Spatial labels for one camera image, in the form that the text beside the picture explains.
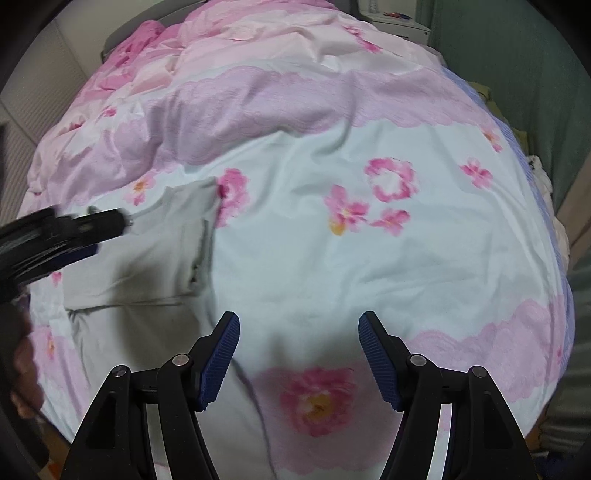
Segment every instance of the screw head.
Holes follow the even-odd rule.
[[[410,358],[410,362],[415,367],[423,367],[423,366],[427,365],[427,359],[425,357],[423,357],[422,355],[413,355]]]
[[[480,365],[472,367],[472,373],[474,374],[475,377],[478,377],[478,378],[485,378],[488,375],[486,368],[481,367]]]
[[[123,377],[127,372],[127,367],[125,365],[117,365],[111,373],[115,376],[115,378]]]
[[[176,365],[177,367],[182,367],[183,365],[186,365],[187,363],[189,363],[189,357],[187,355],[185,355],[184,353],[181,353],[173,358],[173,364]]]

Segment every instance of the green curtain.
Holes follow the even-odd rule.
[[[448,67],[489,86],[527,131],[558,209],[591,148],[591,79],[562,35],[527,0],[419,0],[417,21]]]

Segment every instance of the human hand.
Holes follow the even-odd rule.
[[[26,334],[31,332],[31,322],[28,316],[23,319],[26,324]],[[35,412],[43,406],[43,389],[38,383],[38,371],[33,361],[33,343],[28,336],[23,337],[14,351],[13,365],[17,377],[11,399],[17,408],[18,415],[24,419],[31,419]]]

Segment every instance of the wall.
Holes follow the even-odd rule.
[[[7,125],[0,225],[16,218],[39,140],[100,66],[106,38],[159,0],[73,0],[27,50],[0,92]]]

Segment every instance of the pink floral comforter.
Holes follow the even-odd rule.
[[[137,212],[211,176],[196,318],[241,318],[233,402],[260,432],[211,430],[221,478],[379,478],[400,418],[359,346],[365,310],[441,367],[485,366],[531,428],[570,354],[570,290],[511,131],[434,56],[323,0],[146,22],[40,142],[21,212]],[[31,315],[44,408],[73,436],[95,392],[61,295],[59,272],[33,285]],[[448,430],[444,409],[433,478]]]

